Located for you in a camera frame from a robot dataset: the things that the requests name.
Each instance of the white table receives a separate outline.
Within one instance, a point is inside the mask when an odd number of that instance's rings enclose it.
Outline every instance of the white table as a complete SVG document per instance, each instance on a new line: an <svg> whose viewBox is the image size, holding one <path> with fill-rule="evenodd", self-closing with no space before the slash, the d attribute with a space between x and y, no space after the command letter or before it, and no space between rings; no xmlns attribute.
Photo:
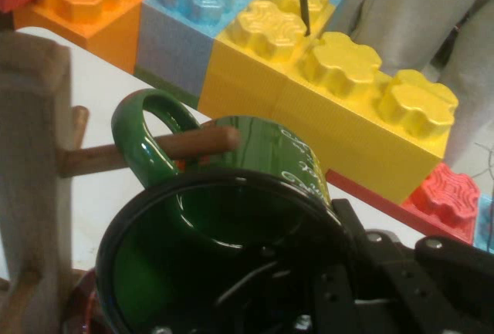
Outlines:
<svg viewBox="0 0 494 334"><path fill-rule="evenodd" d="M108 62L41 28L30 27L22 32L57 41L70 48L72 57L72 104L86 106L90 120L83 147L112 143L110 119L118 103L128 94L149 85ZM188 108L200 123L208 118ZM170 133L154 116L147 116L147 124L154 134ZM380 228L394 232L401 241L413 247L424 235L394 220L368 204L328 184L330 195L348 198L366 229ZM143 188L129 169L75 177L72 189L73 267L88 269L94 266L100 240L115 214ZM3 250L0 250L0 277L7 271Z"/></svg>

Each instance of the person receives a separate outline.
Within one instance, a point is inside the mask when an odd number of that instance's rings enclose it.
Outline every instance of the person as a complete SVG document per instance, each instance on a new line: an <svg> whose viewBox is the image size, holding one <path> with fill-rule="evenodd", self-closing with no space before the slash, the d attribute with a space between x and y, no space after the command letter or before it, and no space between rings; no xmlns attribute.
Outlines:
<svg viewBox="0 0 494 334"><path fill-rule="evenodd" d="M381 69L393 76L423 70L466 14L438 80L459 100L445 154L449 166L494 117L494 0L344 0L330 24L373 47Z"/></svg>

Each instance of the wooden mug tree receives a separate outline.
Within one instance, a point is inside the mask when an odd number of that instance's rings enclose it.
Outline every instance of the wooden mug tree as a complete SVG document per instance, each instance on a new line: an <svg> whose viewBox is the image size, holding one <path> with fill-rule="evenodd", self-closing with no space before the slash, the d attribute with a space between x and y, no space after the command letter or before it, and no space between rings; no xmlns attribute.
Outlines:
<svg viewBox="0 0 494 334"><path fill-rule="evenodd" d="M79 148L88 115L70 106L66 47L0 32L0 232L10 276L0 282L1 334L59 332L74 283L71 177L125 167L114 145ZM157 142L186 159L234 149L239 132L215 127Z"/></svg>

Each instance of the mug handle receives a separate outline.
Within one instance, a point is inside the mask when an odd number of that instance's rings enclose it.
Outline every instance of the mug handle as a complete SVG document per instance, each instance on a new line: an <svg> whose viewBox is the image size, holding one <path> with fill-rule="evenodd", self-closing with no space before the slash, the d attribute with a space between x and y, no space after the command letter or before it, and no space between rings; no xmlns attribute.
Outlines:
<svg viewBox="0 0 494 334"><path fill-rule="evenodd" d="M123 99L113 113L113 139L145 188L162 183L179 170L147 128L144 111L154 114L172 133L201 128L192 114L159 89L142 89Z"/></svg>

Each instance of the mug rim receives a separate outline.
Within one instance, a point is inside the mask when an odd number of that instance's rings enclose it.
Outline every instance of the mug rim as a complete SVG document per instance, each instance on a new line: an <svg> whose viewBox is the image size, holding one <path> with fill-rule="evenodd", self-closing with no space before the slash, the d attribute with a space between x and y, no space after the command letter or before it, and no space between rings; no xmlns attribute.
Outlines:
<svg viewBox="0 0 494 334"><path fill-rule="evenodd" d="M232 168L180 173L163 184L144 189L124 205L110 222L100 242L94 269L96 272L96 290L100 297L102 310L108 320L108 325L115 333L135 334L126 323L124 315L117 304L112 279L114 259L129 227L145 214L150 207L179 191L190 191L200 187L218 185L232 186L235 184L250 186L262 191L269 189L274 194L290 199L299 204L301 209L317 221L327 223L329 226L328 231L339 234L336 235L337 238L349 240L349 233L340 223L330 206L324 204L314 194L297 187L284 178L255 170Z"/></svg>

